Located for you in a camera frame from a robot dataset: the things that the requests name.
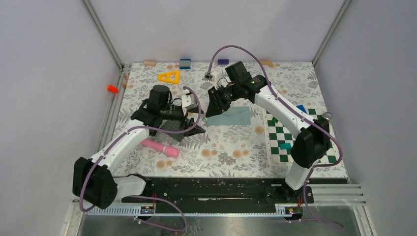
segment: white wall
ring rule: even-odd
[[[417,1],[354,1],[316,67],[380,236],[415,235]]]
[[[0,235],[57,236],[118,69],[77,0],[0,2]]]
[[[259,58],[312,61],[343,0],[91,0],[121,60],[210,61],[235,44]],[[251,58],[228,49],[218,58]]]

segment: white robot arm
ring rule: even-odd
[[[285,178],[286,184],[293,190],[299,190],[310,172],[330,147],[329,138],[317,128],[310,126],[305,119],[315,122],[321,128],[329,131],[329,123],[325,118],[313,120],[311,116],[300,111],[302,119],[295,116],[282,103],[278,102],[269,90],[265,77],[257,75],[252,78],[241,61],[226,67],[227,75],[231,80],[225,87],[218,85],[224,73],[213,74],[215,85],[208,90],[210,103],[206,117],[219,115],[228,110],[231,102],[240,98],[248,99],[252,103],[264,108],[276,117],[291,132],[296,139],[291,149],[294,162],[290,173]],[[286,101],[294,110],[298,110],[288,102],[278,91],[278,96]]]
[[[194,119],[187,119],[188,111],[197,108],[194,95],[182,96],[181,106],[173,105],[169,88],[156,85],[150,91],[149,99],[143,101],[140,108],[133,113],[125,128],[90,159],[80,157],[74,164],[73,194],[80,196],[84,181],[88,181],[84,190],[84,199],[101,209],[108,207],[114,200],[120,201],[130,195],[141,195],[146,182],[140,175],[113,177],[122,160],[149,135],[156,131],[146,127],[158,128],[164,119],[180,120],[179,130],[185,130],[194,124]],[[184,133],[191,136],[204,133],[205,130],[195,126]],[[93,165],[96,167],[87,178]]]

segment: red plastic cap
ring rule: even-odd
[[[117,87],[113,86],[113,85],[109,85],[107,87],[107,90],[112,92],[112,93],[118,93],[119,92],[119,89]]]

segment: green and white checkered board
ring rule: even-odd
[[[318,119],[324,113],[323,109],[306,109],[307,113],[314,119]],[[267,145],[268,163],[270,166],[291,166],[293,158],[291,157],[291,149],[281,150],[279,145],[284,143],[290,143],[294,145],[295,139],[291,135],[290,131],[283,126],[283,124],[276,119],[273,120],[273,116],[263,109],[264,115],[264,127],[265,137]],[[330,134],[334,136],[333,128],[330,126]],[[333,144],[330,143],[330,149],[320,159],[320,163],[334,163],[339,157],[337,150],[333,149]]]

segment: small cube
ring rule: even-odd
[[[305,108],[304,108],[304,106],[303,106],[303,105],[298,105],[298,106],[297,106],[297,108],[298,108],[298,109],[300,109],[300,110],[302,110],[304,113],[307,113],[307,112],[305,111]]]
[[[219,65],[227,65],[227,64],[229,64],[229,59],[219,59],[219,61],[217,62],[217,64],[219,64]]]
[[[280,148],[281,150],[290,149],[290,148],[291,148],[291,144],[289,144],[289,143],[286,143],[286,144],[281,144],[281,145],[279,145],[279,148]]]
[[[191,69],[191,59],[181,59],[179,60],[180,69]]]
[[[150,61],[150,60],[144,60],[144,65],[146,65],[146,66],[155,66],[156,65],[156,62],[154,62],[154,61]]]

